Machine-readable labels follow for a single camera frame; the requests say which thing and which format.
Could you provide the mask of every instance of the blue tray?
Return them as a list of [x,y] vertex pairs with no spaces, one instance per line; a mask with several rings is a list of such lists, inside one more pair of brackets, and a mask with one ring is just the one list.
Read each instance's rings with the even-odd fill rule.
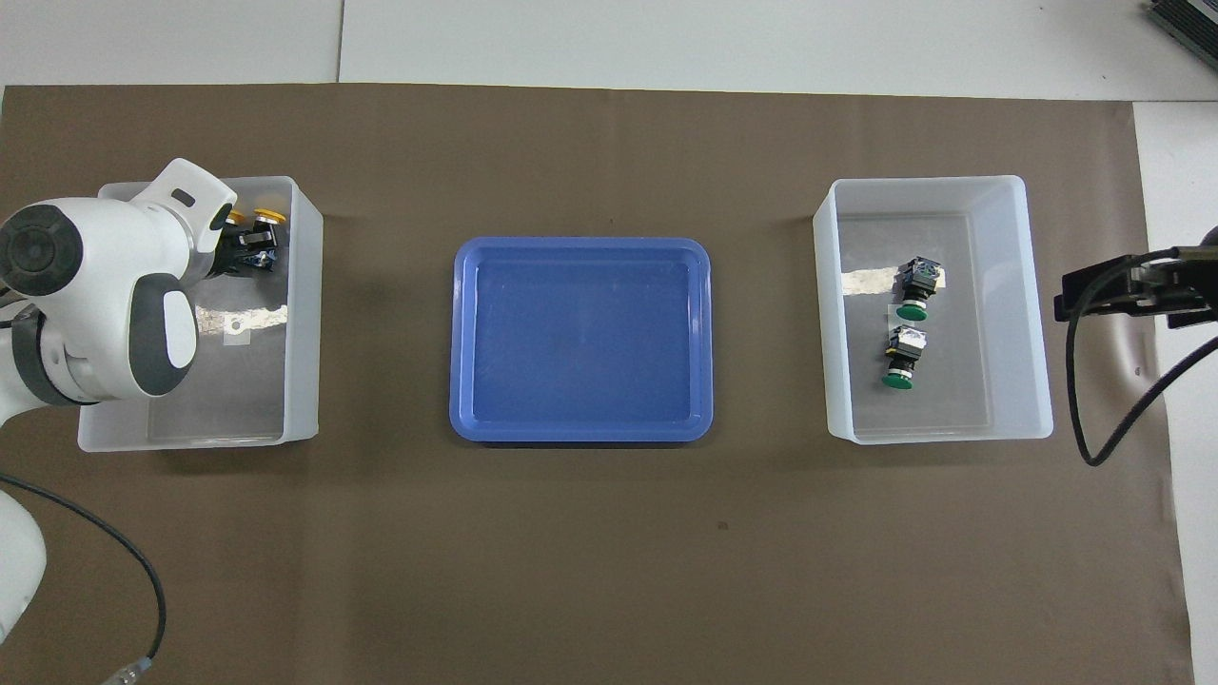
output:
[[687,442],[710,428],[710,257],[681,238],[475,238],[449,418],[482,442]]

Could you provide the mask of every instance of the black cable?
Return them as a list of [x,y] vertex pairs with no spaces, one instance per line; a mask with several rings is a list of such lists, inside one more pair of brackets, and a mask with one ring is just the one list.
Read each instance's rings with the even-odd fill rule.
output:
[[123,535],[122,533],[119,533],[118,530],[116,530],[114,527],[110,525],[105,520],[101,520],[96,514],[94,514],[89,509],[82,507],[80,505],[77,505],[76,502],[66,500],[66,499],[56,495],[55,492],[51,492],[50,490],[44,490],[44,489],[39,488],[38,485],[34,485],[32,483],[26,483],[24,480],[21,480],[19,478],[13,478],[13,477],[11,477],[9,474],[5,474],[5,473],[0,473],[0,483],[7,483],[9,485],[12,485],[13,488],[21,488],[22,490],[24,490],[27,492],[32,492],[34,495],[38,495],[39,497],[43,497],[45,500],[50,500],[50,501],[55,502],[56,505],[72,511],[77,516],[80,516],[82,518],[84,518],[89,523],[91,523],[91,524],[96,525],[97,528],[102,529],[107,535],[110,535],[111,538],[113,538],[114,540],[117,540],[119,545],[122,545],[123,547],[125,547],[127,551],[130,552],[130,555],[133,557],[135,557],[135,561],[140,562],[140,566],[144,567],[144,572],[147,573],[147,575],[149,575],[149,580],[152,581],[152,591],[156,592],[156,613],[157,613],[157,617],[156,617],[156,636],[152,637],[152,646],[147,651],[147,658],[149,658],[149,661],[151,661],[153,657],[156,657],[157,651],[161,648],[161,640],[164,639],[164,614],[166,614],[166,611],[164,611],[164,590],[161,587],[161,578],[157,577],[156,569],[152,568],[152,563],[149,562],[147,557],[144,556],[144,552],[140,552],[135,547],[135,545],[130,540],[128,540],[125,535]]
[[1218,338],[1214,338],[1209,342],[1206,342],[1201,347],[1197,347],[1189,356],[1180,360],[1172,369],[1164,373],[1153,385],[1138,400],[1138,402],[1129,410],[1128,413],[1117,424],[1117,428],[1112,431],[1112,435],[1105,441],[1104,447],[1095,456],[1091,456],[1091,451],[1086,446],[1086,436],[1083,435],[1083,422],[1078,413],[1078,390],[1074,383],[1074,341],[1078,334],[1078,324],[1083,316],[1086,314],[1088,308],[1091,306],[1091,301],[1095,299],[1096,294],[1106,285],[1108,285],[1113,279],[1124,273],[1127,269],[1142,264],[1146,262],[1152,262],[1156,260],[1175,258],[1179,256],[1179,250],[1175,247],[1169,247],[1167,250],[1156,250],[1153,252],[1146,252],[1145,255],[1138,255],[1122,260],[1119,263],[1112,266],[1100,275],[1095,277],[1091,283],[1083,289],[1083,293],[1078,297],[1078,302],[1074,305],[1074,310],[1071,312],[1069,327],[1066,330],[1066,397],[1069,402],[1069,421],[1071,427],[1074,429],[1074,441],[1078,445],[1078,451],[1083,456],[1083,461],[1088,466],[1100,466],[1102,464],[1117,445],[1125,436],[1125,433],[1133,427],[1134,422],[1141,417],[1146,407],[1150,406],[1163,390],[1167,389],[1177,378],[1179,378],[1184,372],[1192,368],[1197,362],[1203,360],[1207,355],[1218,350]]

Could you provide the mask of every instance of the green button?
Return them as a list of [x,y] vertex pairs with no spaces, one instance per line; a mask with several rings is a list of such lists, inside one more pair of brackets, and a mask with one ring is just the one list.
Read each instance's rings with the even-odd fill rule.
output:
[[906,321],[926,321],[926,310],[914,305],[901,305],[896,307],[896,316]]
[[898,390],[910,390],[914,388],[914,383],[899,373],[889,373],[882,380],[884,385]]

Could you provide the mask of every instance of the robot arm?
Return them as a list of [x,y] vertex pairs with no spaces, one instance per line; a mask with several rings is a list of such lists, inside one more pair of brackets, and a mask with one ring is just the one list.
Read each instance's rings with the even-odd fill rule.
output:
[[195,357],[184,288],[207,274],[236,194],[174,160],[129,202],[48,200],[0,227],[0,423],[46,405],[157,397]]

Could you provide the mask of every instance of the black ribbed object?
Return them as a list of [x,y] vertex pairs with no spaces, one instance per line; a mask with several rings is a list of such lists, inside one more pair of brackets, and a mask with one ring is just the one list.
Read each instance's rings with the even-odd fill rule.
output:
[[1218,13],[1213,0],[1155,0],[1146,11],[1155,23],[1218,69],[1218,23],[1197,2]]

